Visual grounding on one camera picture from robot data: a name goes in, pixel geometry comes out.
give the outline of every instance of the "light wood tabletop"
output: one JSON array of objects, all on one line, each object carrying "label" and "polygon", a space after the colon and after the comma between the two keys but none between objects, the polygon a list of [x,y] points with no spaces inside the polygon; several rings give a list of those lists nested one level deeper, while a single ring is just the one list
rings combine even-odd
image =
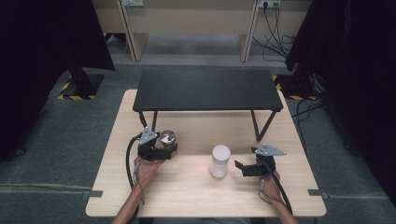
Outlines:
[{"label": "light wood tabletop", "polygon": [[[159,112],[156,132],[176,133],[178,149],[166,161],[145,190],[144,206],[139,217],[275,217],[270,204],[259,197],[259,178],[243,177],[234,166],[237,160],[255,164],[251,147],[268,144],[286,151],[276,156],[280,183],[286,191],[293,214],[297,217],[321,217],[326,207],[321,196],[310,195],[318,189],[316,180],[284,97],[284,108],[277,113],[261,142],[256,142],[250,111]],[[86,207],[91,217],[114,217],[127,199],[129,186],[125,153],[132,137],[143,131],[138,113],[132,110],[136,90],[125,92],[113,130],[109,137],[92,190],[102,191],[91,197]],[[256,111],[262,126],[271,111]],[[150,127],[153,113],[145,112]],[[231,150],[228,174],[217,179],[209,173],[212,149],[225,145]],[[137,155],[137,142],[131,151],[131,164]]]}]

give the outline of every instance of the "yellow and black hazard tape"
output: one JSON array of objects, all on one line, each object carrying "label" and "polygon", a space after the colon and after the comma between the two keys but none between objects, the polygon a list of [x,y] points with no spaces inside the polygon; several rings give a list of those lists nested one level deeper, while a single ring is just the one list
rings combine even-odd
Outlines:
[{"label": "yellow and black hazard tape", "polygon": [[275,84],[275,86],[276,86],[276,89],[277,89],[278,91],[281,91],[281,92],[283,93],[283,96],[284,96],[286,99],[290,99],[290,100],[299,100],[299,101],[301,101],[301,100],[307,100],[307,99],[309,99],[309,100],[317,100],[317,99],[318,99],[317,96],[303,97],[303,96],[301,96],[301,95],[288,94],[287,92],[284,91],[285,88],[282,88],[281,82],[280,82],[279,77],[278,77],[277,75],[273,75],[273,81],[274,81],[274,84]]},{"label": "yellow and black hazard tape", "polygon": [[64,86],[62,87],[61,92],[59,93],[58,100],[76,100],[76,101],[81,101],[81,100],[93,100],[95,98],[95,95],[66,95],[64,94],[67,91],[67,88],[69,88],[70,83],[73,81],[73,78],[69,78]]}]

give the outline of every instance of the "white container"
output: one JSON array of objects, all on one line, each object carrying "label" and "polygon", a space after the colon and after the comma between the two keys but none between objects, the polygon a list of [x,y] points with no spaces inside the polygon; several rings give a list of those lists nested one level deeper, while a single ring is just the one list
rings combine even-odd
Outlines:
[{"label": "white container", "polygon": [[214,177],[222,178],[227,175],[227,163],[230,159],[231,151],[224,145],[218,145],[212,151],[212,163],[209,168],[210,174]]}]

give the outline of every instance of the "white lid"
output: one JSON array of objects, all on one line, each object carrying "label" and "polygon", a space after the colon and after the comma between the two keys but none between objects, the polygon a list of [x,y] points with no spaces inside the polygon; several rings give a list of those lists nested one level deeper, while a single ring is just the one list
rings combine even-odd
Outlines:
[{"label": "white lid", "polygon": [[224,145],[218,145],[213,148],[212,158],[213,162],[218,165],[226,164],[228,159],[230,159],[231,151]]}]

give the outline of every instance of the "black tabletop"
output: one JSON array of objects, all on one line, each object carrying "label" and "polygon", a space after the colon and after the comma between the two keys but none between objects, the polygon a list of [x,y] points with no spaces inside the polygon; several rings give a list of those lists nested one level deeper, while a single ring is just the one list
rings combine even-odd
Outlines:
[{"label": "black tabletop", "polygon": [[266,70],[143,71],[134,101],[136,112],[282,108]]}]

